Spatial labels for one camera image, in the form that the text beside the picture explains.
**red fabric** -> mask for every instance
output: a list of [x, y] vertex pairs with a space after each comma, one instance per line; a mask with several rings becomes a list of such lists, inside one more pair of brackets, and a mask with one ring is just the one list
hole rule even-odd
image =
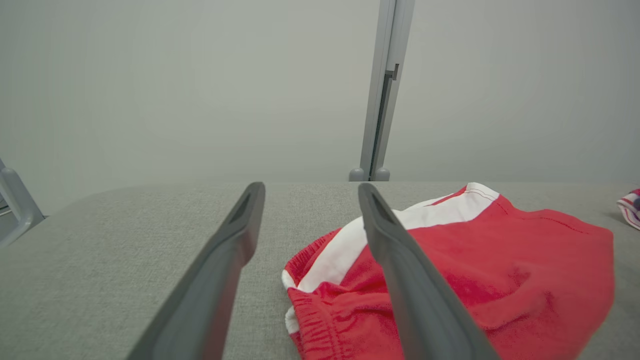
[[440, 199], [440, 200], [438, 200], [438, 201], [436, 201], [436, 202], [434, 202], [433, 204], [428, 205], [428, 206], [436, 206], [436, 205], [438, 205], [438, 204], [439, 204], [439, 203], [441, 203], [441, 202], [445, 202], [445, 201], [447, 201], [447, 200], [451, 199], [452, 197], [460, 196], [460, 195], [462, 195], [463, 193], [465, 193], [465, 191], [466, 191], [466, 190], [467, 190], [467, 187], [464, 187], [464, 188], [462, 188], [462, 189], [458, 190], [457, 192], [454, 192], [454, 193], [452, 193], [451, 195], [449, 195], [449, 196], [447, 196], [447, 197], [444, 197], [444, 198], [442, 198], [442, 199]]
[[[409, 232], [503, 359], [576, 358], [613, 302], [611, 232], [569, 215], [520, 211], [500, 196], [471, 221]], [[296, 284], [335, 233], [287, 265]], [[339, 285], [287, 292], [303, 359], [403, 358], [383, 272], [368, 247]]]

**gray table surface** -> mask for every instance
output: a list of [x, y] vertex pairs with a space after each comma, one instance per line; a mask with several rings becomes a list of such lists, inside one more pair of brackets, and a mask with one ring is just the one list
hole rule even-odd
[[[614, 233], [616, 300], [581, 359], [638, 359], [640, 231], [615, 202], [633, 184], [485, 183], [523, 210], [551, 208]], [[246, 184], [114, 190], [47, 218], [0, 250], [0, 359], [121, 359]], [[464, 183], [376, 183], [391, 207]], [[225, 359], [297, 359], [280, 273], [298, 251], [360, 216], [356, 183], [268, 183], [258, 248], [244, 268]]]

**folded garment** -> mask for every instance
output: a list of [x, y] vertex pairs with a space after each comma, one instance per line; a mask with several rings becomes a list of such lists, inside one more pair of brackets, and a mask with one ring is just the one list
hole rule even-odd
[[640, 230], [640, 189], [635, 189], [618, 200], [618, 207], [629, 225]]
[[[609, 230], [477, 183], [394, 213], [503, 359], [573, 359], [612, 305]], [[362, 217], [295, 255], [282, 282], [302, 359], [403, 358]]]

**striped cloth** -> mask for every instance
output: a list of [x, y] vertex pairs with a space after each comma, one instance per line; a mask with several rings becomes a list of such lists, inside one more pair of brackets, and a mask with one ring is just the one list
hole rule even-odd
[[618, 200], [618, 207], [629, 225], [640, 230], [640, 189], [635, 189]]
[[[575, 359], [613, 303], [607, 229], [519, 210], [478, 183], [394, 214], [503, 360]], [[404, 359], [362, 217], [302, 249], [282, 283], [302, 360]]]

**stitching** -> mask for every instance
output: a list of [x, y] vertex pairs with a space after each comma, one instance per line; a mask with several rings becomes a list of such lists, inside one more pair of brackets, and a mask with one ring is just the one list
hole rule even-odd
[[[507, 210], [505, 208], [503, 208], [502, 205], [499, 202], [496, 202], [496, 204], [498, 206], [500, 206], [500, 209], [502, 209], [505, 214], [509, 215]], [[514, 215], [512, 215], [512, 216], [515, 217], [516, 219], [519, 219], [519, 220], [536, 220], [536, 219], [550, 220], [550, 221], [553, 221], [553, 222], [557, 222], [558, 224], [564, 225], [564, 226], [568, 227], [569, 229], [571, 229], [571, 230], [573, 230], [573, 231], [575, 231], [577, 233], [589, 235], [589, 233], [585, 233], [584, 231], [580, 231], [580, 230], [578, 230], [578, 229], [576, 229], [576, 228], [574, 228], [574, 227], [572, 227], [572, 226], [570, 226], [570, 225], [568, 225], [568, 224], [566, 224], [566, 223], [564, 223], [564, 222], [562, 222], [560, 220], [556, 220], [554, 218], [547, 218], [547, 217], [522, 218], [522, 217], [516, 217]]]
[[481, 193], [485, 194], [486, 196], [488, 196], [488, 197], [492, 198], [493, 200], [497, 200], [497, 199], [494, 199], [494, 198], [493, 198], [493, 196], [491, 196], [491, 195], [489, 195], [489, 194], [485, 193], [484, 191], [482, 191], [482, 190], [480, 190], [480, 189], [475, 189], [475, 188], [474, 188], [474, 189], [467, 189], [467, 191], [468, 191], [468, 192], [470, 192], [471, 190], [475, 190], [475, 191], [477, 191], [477, 192], [481, 192]]
[[480, 195], [481, 197], [484, 197], [487, 200], [491, 200], [491, 201], [496, 201], [496, 199], [494, 199], [493, 197], [491, 197], [491, 195], [487, 195], [483, 192], [476, 192], [476, 189], [471, 189], [471, 190], [467, 190], [464, 193], [474, 193], [476, 195]]

